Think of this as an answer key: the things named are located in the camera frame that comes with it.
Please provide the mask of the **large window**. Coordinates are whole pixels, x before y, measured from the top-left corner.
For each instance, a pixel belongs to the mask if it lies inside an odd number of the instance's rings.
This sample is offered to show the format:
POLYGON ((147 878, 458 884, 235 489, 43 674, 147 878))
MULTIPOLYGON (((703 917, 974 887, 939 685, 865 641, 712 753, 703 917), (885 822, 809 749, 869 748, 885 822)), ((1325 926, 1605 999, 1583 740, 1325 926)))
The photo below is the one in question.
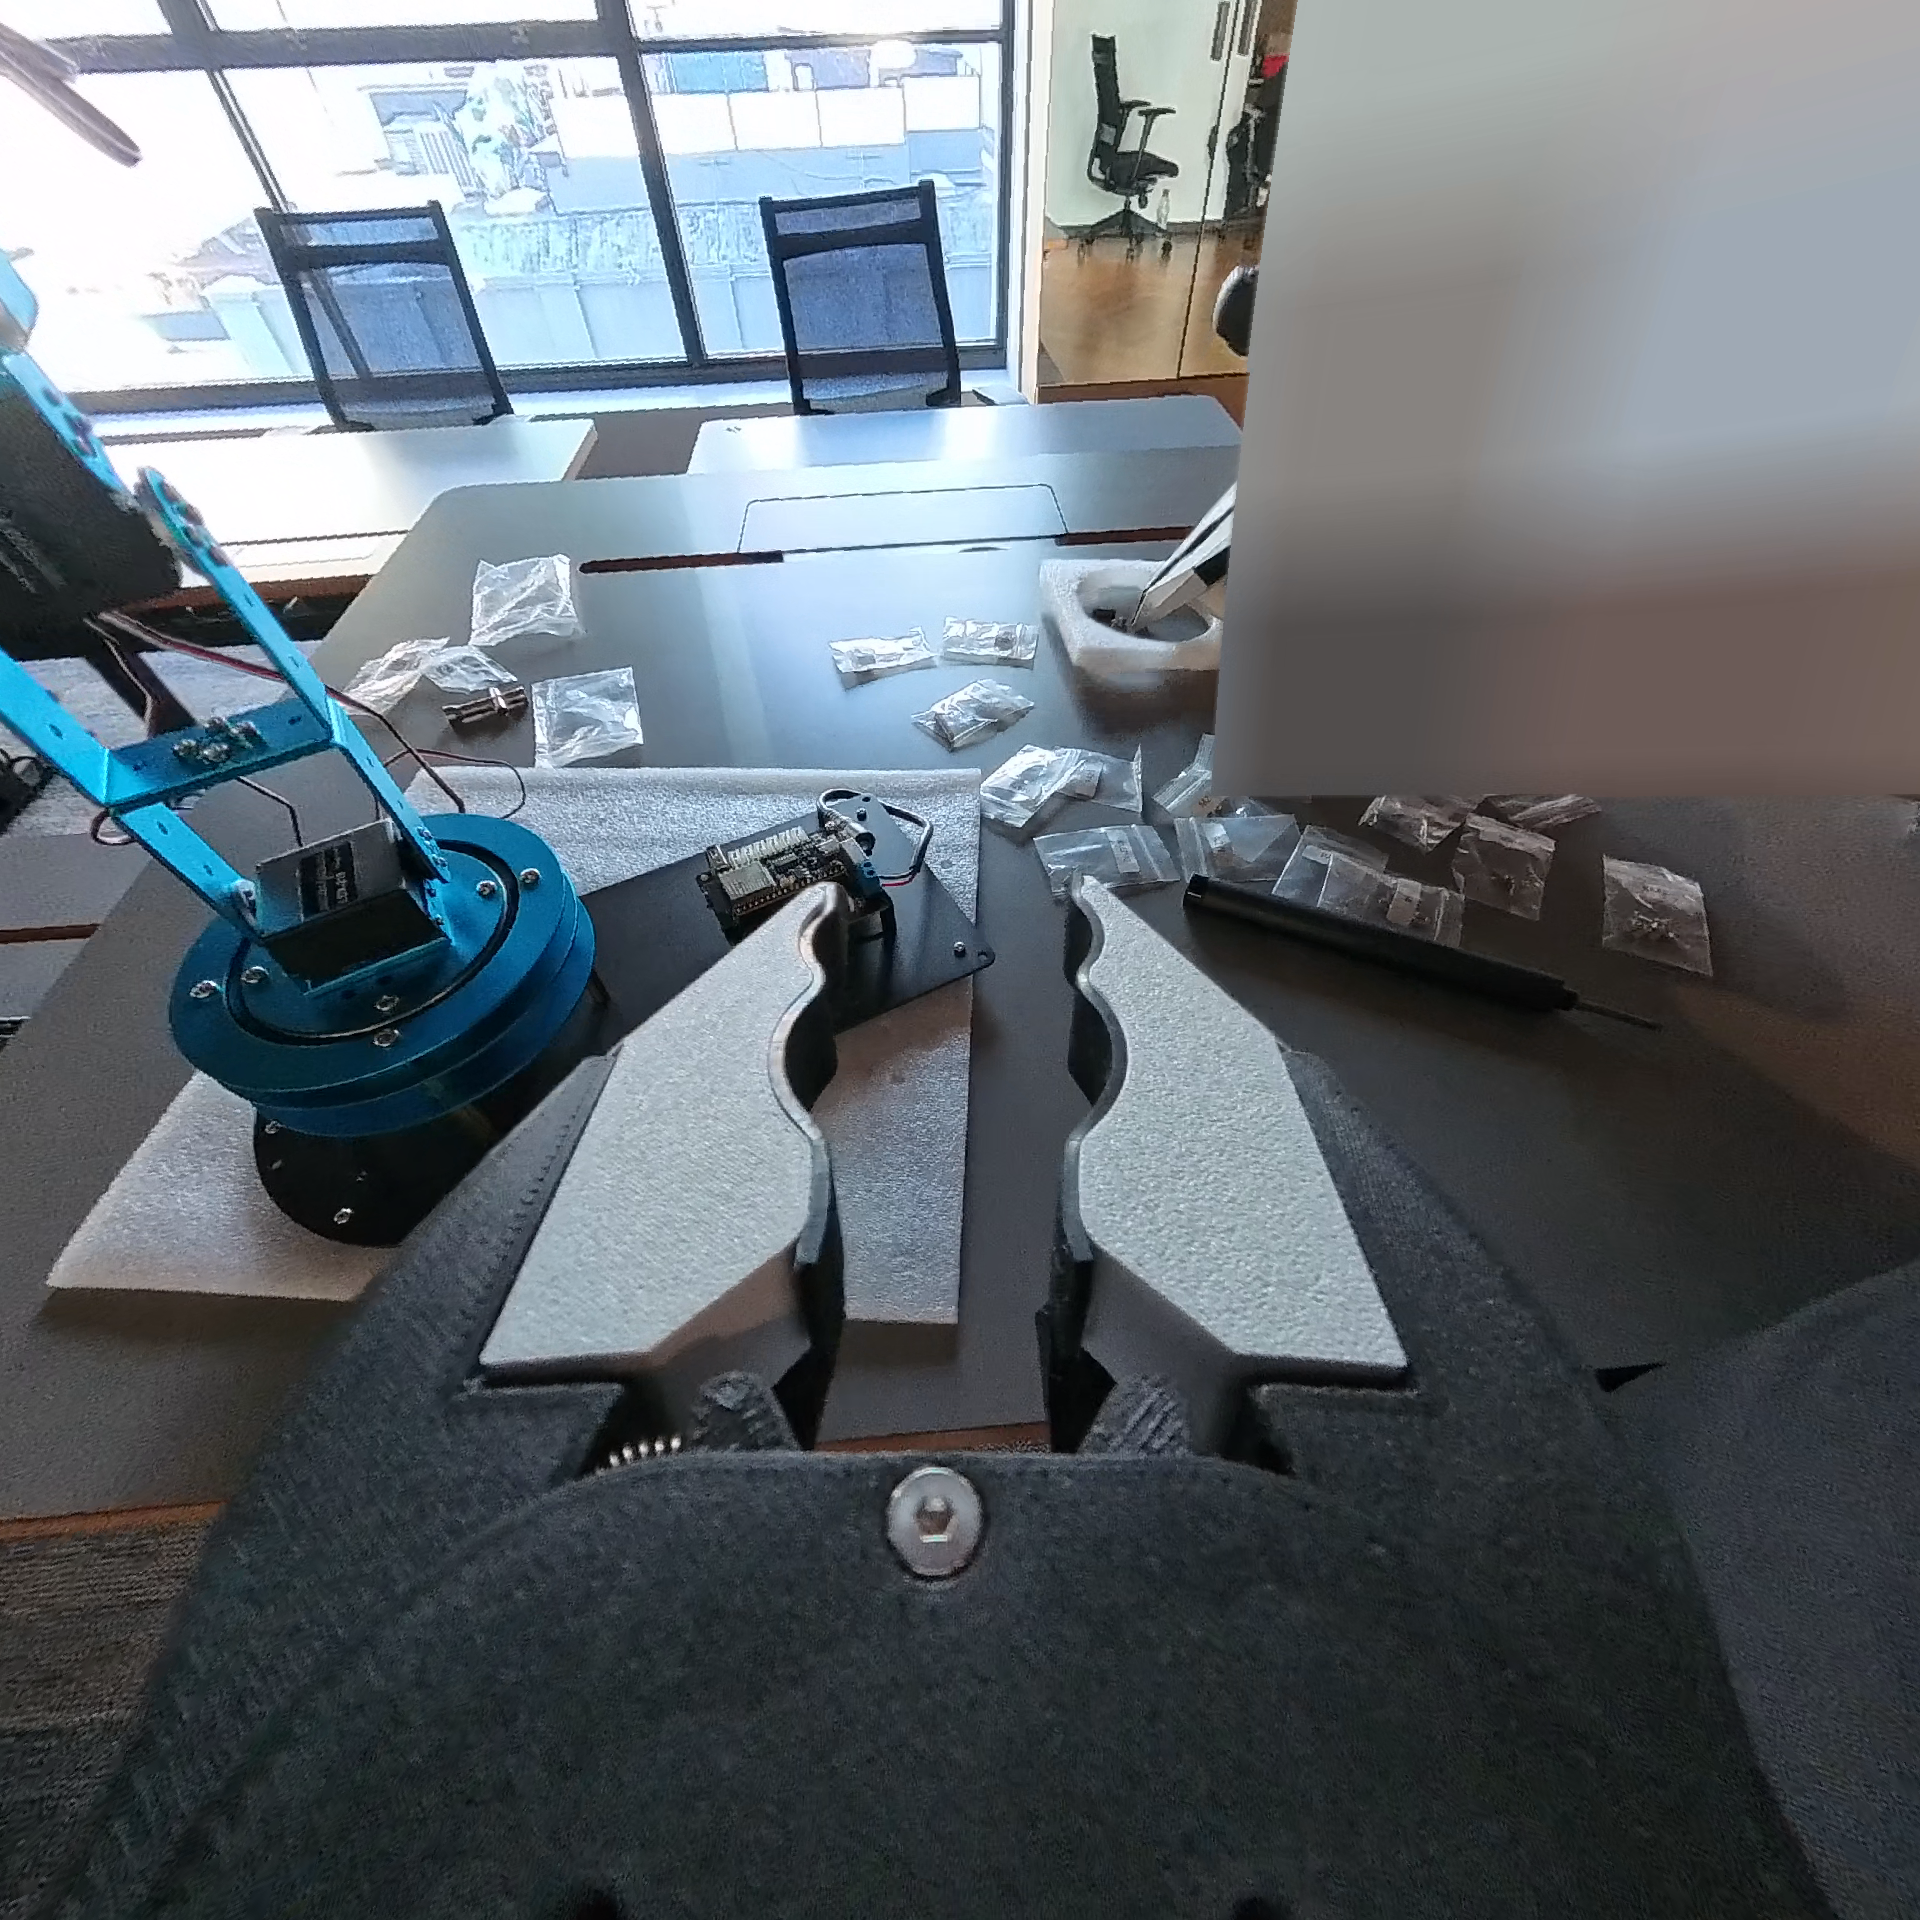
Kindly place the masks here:
POLYGON ((111 411, 310 399, 258 207, 433 201, 517 394, 776 372, 759 201, 929 181, 1005 353, 1015 4, 3 4, 139 149, 3 86, 3 255, 111 411))

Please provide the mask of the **black mesh chair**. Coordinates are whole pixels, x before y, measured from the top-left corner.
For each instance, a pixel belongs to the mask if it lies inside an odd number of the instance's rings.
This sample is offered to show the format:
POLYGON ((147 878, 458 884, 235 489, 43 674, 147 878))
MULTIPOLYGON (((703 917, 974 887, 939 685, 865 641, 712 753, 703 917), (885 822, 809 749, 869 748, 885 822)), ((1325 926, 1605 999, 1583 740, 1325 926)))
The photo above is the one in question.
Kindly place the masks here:
POLYGON ((335 428, 511 414, 442 205, 258 207, 255 225, 335 428))
POLYGON ((798 417, 965 403, 937 188, 760 198, 798 417))

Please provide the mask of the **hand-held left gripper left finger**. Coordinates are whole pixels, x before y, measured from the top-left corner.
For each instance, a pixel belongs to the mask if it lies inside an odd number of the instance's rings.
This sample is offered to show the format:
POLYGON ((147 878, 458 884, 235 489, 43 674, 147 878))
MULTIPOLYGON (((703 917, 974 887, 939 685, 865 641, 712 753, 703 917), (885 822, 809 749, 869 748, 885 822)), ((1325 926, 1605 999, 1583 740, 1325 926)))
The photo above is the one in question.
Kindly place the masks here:
POLYGON ((814 1445, 845 1323, 827 1141, 848 895, 815 883, 615 1050, 480 1354, 493 1386, 638 1386, 690 1431, 728 1372, 814 1445))

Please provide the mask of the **small circuit board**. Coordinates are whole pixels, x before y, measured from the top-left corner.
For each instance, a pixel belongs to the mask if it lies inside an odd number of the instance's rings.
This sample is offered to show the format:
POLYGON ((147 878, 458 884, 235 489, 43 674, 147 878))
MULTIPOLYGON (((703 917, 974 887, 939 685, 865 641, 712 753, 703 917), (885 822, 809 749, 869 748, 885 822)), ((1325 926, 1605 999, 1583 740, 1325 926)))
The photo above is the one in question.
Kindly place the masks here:
POLYGON ((869 853, 842 826, 791 826, 731 849, 709 849, 694 881, 731 943, 821 883, 839 884, 856 918, 869 918, 887 906, 869 853))

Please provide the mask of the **black screwdriver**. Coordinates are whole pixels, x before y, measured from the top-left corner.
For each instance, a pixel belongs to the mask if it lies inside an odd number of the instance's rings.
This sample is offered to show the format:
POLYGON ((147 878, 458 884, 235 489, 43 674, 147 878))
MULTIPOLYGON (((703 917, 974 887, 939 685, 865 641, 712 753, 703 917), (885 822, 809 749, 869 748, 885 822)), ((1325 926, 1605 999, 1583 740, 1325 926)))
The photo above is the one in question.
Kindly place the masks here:
POLYGON ((1262 895, 1226 881, 1187 878, 1184 909, 1234 922, 1262 935, 1282 938, 1525 1014, 1591 1014, 1647 1033, 1664 1028, 1657 1019, 1582 997, 1561 975, 1535 966, 1433 943, 1400 929, 1343 918, 1317 906, 1262 895))

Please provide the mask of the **white desk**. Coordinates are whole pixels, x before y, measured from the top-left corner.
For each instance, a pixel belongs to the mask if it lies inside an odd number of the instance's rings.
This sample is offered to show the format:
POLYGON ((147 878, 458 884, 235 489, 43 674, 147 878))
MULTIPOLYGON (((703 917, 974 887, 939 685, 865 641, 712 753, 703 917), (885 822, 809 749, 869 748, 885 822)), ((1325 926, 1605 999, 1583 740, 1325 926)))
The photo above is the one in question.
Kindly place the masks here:
POLYGON ((706 420, 687 473, 778 473, 839 463, 983 463, 1065 452, 1235 449, 1240 429, 1205 396, 1050 399, 850 417, 706 420))
POLYGON ((117 442, 111 466, 154 468, 223 545, 403 535, 453 489, 576 478, 589 418, 503 417, 480 426, 117 442))

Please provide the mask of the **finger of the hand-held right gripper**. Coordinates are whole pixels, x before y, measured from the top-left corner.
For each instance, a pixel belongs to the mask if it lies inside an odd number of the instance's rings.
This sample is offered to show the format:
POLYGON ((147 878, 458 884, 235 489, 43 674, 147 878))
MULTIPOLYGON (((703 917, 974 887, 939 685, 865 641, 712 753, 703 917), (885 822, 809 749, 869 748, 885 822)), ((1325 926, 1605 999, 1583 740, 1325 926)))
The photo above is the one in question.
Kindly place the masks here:
POLYGON ((1131 633, 1149 633, 1184 612, 1205 622, 1222 617, 1231 565, 1234 503, 1235 487, 1229 485, 1187 531, 1187 538, 1158 565, 1126 619, 1131 633))

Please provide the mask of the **white foam packing piece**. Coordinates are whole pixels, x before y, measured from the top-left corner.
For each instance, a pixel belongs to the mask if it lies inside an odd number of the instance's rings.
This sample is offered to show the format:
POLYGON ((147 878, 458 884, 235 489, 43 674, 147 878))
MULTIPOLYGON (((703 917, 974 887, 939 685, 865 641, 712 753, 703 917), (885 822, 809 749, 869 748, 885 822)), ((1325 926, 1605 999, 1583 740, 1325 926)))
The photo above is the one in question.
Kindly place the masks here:
POLYGON ((1040 603, 1078 682, 1114 692, 1187 687, 1217 673, 1219 622, 1181 607, 1145 633, 1119 619, 1135 611, 1153 561, 1067 558, 1040 565, 1040 603))

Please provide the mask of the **dark grey desk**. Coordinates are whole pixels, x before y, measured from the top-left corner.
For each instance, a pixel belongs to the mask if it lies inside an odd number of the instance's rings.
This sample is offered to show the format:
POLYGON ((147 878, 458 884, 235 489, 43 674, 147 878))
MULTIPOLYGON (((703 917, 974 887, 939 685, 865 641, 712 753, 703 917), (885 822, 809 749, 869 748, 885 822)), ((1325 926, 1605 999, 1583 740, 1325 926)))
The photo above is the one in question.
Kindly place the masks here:
MULTIPOLYGON (((583 563, 558 673, 627 666, 639 762, 949 765, 903 679, 840 687, 825 646, 941 612, 1030 617, 1042 545, 850 549, 719 566, 691 485, 442 497, 334 629, 357 666, 463 611, 517 546, 583 563)), ((1568 835, 1543 918, 1470 947, 1654 1018, 1525 1018, 1210 917, 1135 909, 1338 1084, 1438 1182, 1601 1372, 1757 1327, 1915 1254, 1915 805, 1617 802, 1568 835)), ((206 914, 143 870, 3 1050, 3 1521, 206 1505, 241 1479, 331 1303, 49 1290, 47 1270, 184 1084, 167 1030, 206 914)))

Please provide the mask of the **dark grey cloth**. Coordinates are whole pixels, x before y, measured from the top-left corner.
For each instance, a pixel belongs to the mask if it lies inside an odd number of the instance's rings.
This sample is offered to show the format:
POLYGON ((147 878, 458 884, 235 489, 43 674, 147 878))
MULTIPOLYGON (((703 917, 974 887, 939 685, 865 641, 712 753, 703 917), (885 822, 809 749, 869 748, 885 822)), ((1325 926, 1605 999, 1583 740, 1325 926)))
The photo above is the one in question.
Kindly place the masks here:
POLYGON ((1918 1916, 1918 1268, 1610 1397, 1838 1916, 1918 1916))

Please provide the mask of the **black office chair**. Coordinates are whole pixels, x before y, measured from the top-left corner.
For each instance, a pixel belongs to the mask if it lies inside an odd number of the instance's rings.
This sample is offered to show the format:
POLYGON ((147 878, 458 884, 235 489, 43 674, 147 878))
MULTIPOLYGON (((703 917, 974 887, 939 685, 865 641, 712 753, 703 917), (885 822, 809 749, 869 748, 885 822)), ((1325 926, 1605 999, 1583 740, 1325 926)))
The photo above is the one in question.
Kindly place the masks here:
POLYGON ((1178 178, 1178 163, 1149 149, 1153 126, 1173 107, 1126 98, 1119 92, 1118 46, 1109 34, 1090 37, 1094 84, 1094 130, 1087 147, 1087 186, 1114 201, 1114 210, 1074 236, 1078 253, 1094 242, 1118 237, 1126 258, 1137 258, 1147 242, 1169 255, 1167 190, 1178 178))

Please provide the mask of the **white foam sheet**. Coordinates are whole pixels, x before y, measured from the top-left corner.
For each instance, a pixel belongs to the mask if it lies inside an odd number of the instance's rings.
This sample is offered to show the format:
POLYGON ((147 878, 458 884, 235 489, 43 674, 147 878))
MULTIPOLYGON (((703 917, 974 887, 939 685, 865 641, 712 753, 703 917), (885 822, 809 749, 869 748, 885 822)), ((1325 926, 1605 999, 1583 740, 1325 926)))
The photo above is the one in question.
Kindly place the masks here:
MULTIPOLYGON (((539 831, 583 894, 856 783, 929 821, 929 873, 961 909, 976 908, 981 773, 970 765, 878 774, 456 765, 449 781, 470 810, 539 831)), ((970 1014, 968 982, 951 982, 837 1043, 837 1075, 814 1118, 831 1151, 854 1323, 958 1322, 970 1014)), ((47 1262, 46 1284, 347 1303, 386 1252, 318 1237, 281 1214, 250 1170, 243 1103, 197 1073, 47 1262)))

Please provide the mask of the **group of clear plastic bags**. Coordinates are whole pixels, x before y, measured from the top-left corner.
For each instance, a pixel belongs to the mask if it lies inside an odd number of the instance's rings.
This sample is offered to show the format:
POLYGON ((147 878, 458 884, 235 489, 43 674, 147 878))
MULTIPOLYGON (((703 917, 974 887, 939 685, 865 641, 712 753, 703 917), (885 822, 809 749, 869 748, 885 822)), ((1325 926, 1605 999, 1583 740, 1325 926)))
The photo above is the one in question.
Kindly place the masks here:
MULTIPOLYGON (((869 778, 970 765, 977 831, 1030 849, 1055 901, 1078 878, 1114 895, 1210 878, 1459 951, 1470 903, 1513 914, 1537 906, 1553 841, 1534 826, 1591 810, 1582 798, 1367 802, 1367 827, 1433 827, 1451 841, 1449 878, 1426 883, 1391 873, 1371 843, 1210 794, 1210 737, 1147 799, 1141 757, 1093 749, 1081 734, 1142 729, 1178 694, 1093 687, 1046 622, 968 619, 984 556, 959 558, 961 607, 929 593, 925 554, 906 554, 898 579, 878 558, 661 571, 480 563, 461 595, 446 575, 418 607, 377 607, 382 619, 359 597, 327 641, 327 666, 342 694, 377 713, 426 692, 453 702, 528 685, 528 716, 465 749, 493 759, 520 731, 534 767, 504 765, 517 774, 578 763, 869 778)), ((881 881, 928 869, 929 821, 856 783, 703 851, 791 826, 856 829, 881 881)))

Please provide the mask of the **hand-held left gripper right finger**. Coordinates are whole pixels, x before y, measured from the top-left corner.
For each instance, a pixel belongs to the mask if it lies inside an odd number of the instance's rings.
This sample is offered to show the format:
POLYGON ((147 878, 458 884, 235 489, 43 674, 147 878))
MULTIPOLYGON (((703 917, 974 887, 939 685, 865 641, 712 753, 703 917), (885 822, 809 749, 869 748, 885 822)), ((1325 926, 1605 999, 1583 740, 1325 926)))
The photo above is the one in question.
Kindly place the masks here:
POLYGON ((1408 1357, 1283 1046, 1104 883, 1069 884, 1069 1075, 1040 1346, 1077 1449, 1126 1379, 1167 1381, 1199 1449, 1256 1386, 1403 1389, 1408 1357))

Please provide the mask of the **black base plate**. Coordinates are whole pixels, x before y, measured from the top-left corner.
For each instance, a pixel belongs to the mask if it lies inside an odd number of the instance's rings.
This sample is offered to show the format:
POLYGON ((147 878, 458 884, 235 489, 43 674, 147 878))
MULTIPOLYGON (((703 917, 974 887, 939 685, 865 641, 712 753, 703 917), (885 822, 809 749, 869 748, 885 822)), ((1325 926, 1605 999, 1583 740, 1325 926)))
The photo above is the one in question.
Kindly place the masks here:
MULTIPOLYGON (((728 851, 709 849, 589 891, 591 975, 525 1073, 448 1118, 384 1135, 325 1138, 255 1116, 262 1194, 325 1239, 402 1241, 573 1065, 661 1013, 786 903, 786 894, 760 906, 731 898, 723 881, 739 873, 744 865, 728 851)), ((875 903, 853 898, 848 955, 829 991, 831 1028, 845 1033, 990 962, 992 948, 929 869, 885 881, 875 903)))

